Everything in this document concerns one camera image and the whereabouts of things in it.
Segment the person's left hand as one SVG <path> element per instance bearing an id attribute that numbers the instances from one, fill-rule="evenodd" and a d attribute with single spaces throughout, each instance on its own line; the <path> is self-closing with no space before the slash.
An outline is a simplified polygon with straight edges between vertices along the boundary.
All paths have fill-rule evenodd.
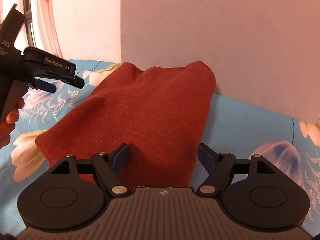
<path id="1" fill-rule="evenodd" d="M 21 98 L 17 105 L 7 115 L 5 121 L 0 125 L 0 149 L 7 146 L 10 142 L 10 134 L 15 129 L 15 124 L 19 120 L 19 110 L 24 107 L 24 99 Z"/>

